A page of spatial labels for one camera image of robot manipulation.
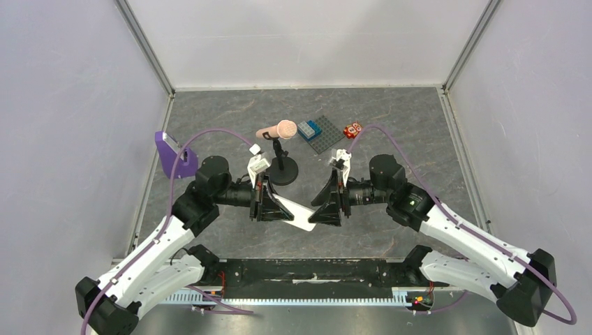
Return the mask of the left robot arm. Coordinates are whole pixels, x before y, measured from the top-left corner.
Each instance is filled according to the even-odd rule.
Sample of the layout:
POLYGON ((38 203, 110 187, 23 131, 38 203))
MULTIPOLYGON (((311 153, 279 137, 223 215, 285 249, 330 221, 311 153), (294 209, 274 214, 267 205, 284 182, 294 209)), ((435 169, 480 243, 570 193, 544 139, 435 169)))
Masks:
POLYGON ((266 193, 270 166, 266 154, 252 156, 248 181, 235 181, 224 157, 206 158, 148 238, 98 279, 84 277, 75 286, 81 334, 88 329, 97 334, 131 334, 146 314, 176 291, 198 281, 214 283, 219 266, 203 246, 193 247, 173 265, 163 263, 218 218, 219 203, 257 207, 266 193))

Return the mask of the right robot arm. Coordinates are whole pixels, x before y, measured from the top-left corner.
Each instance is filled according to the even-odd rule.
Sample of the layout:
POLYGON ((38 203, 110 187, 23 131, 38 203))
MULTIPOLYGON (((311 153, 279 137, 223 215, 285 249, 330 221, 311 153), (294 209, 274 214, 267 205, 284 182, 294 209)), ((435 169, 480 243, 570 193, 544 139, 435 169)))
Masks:
POLYGON ((417 246, 403 266, 413 285, 426 280, 446 283, 480 295, 510 319, 527 327, 537 324, 556 287, 554 258, 538 249, 528 252, 467 223, 446 204, 410 183, 394 156, 380 154, 369 162, 370 177, 349 176, 350 154, 331 159, 332 173, 311 207, 278 195, 265 176, 254 182, 262 201, 262 221, 283 221, 310 231, 318 224, 340 226, 354 206, 384 204, 399 225, 436 239, 462 255, 455 260, 417 246))

